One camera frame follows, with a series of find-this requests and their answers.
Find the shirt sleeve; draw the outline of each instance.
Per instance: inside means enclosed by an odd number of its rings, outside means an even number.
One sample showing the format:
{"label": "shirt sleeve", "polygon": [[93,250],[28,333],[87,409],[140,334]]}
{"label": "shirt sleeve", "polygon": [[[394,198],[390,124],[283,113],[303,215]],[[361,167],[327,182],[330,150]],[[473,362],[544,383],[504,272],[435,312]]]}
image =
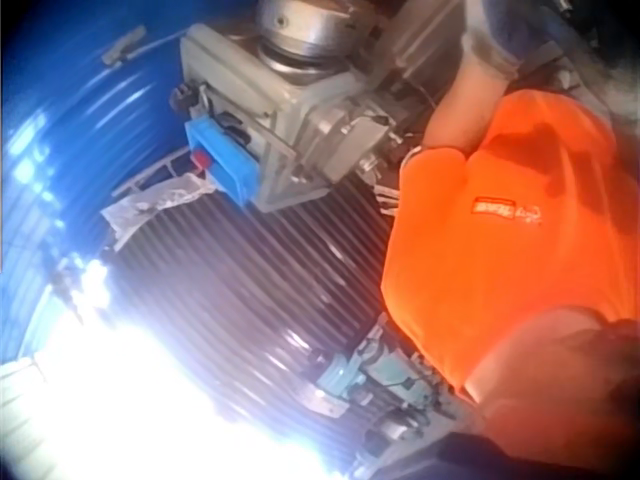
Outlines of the shirt sleeve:
{"label": "shirt sleeve", "polygon": [[405,162],[396,223],[441,221],[464,188],[466,162],[453,148],[425,150]]}

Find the person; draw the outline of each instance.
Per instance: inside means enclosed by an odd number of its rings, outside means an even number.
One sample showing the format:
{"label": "person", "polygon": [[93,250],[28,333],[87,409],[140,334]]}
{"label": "person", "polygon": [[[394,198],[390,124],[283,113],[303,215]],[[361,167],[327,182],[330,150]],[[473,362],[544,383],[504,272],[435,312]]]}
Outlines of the person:
{"label": "person", "polygon": [[505,96],[544,41],[515,3],[467,2],[457,77],[402,166],[382,292],[481,434],[606,471],[636,433],[638,183],[579,103]]}

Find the blue corrugated wall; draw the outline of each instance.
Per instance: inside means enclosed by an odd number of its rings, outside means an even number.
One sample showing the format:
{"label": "blue corrugated wall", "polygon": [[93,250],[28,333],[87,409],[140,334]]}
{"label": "blue corrugated wall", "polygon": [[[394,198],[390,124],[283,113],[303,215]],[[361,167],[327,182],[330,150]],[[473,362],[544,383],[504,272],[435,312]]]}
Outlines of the blue corrugated wall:
{"label": "blue corrugated wall", "polygon": [[116,70],[101,55],[138,25],[144,44],[253,2],[51,1],[3,39],[0,361],[46,340],[60,308],[47,295],[51,271],[100,249],[113,188],[186,143],[168,104],[181,81],[178,41]]}

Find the orange shirt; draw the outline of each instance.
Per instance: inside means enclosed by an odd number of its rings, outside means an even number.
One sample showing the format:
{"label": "orange shirt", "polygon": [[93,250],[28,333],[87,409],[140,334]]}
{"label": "orange shirt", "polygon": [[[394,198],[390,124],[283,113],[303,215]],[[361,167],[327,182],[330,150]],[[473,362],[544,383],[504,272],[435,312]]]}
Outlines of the orange shirt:
{"label": "orange shirt", "polygon": [[543,311],[640,317],[640,196],[615,149],[573,100],[526,90],[503,99],[468,160],[443,148],[403,169],[382,291],[454,387]]}

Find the shirt logo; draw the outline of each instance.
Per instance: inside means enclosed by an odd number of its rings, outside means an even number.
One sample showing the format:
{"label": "shirt logo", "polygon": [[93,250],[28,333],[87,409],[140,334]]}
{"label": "shirt logo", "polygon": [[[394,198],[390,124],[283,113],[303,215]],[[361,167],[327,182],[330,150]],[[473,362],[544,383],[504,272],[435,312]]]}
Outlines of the shirt logo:
{"label": "shirt logo", "polygon": [[542,212],[536,206],[518,206],[515,201],[505,198],[478,197],[471,208],[473,214],[495,215],[508,220],[521,220],[538,224],[542,221]]}

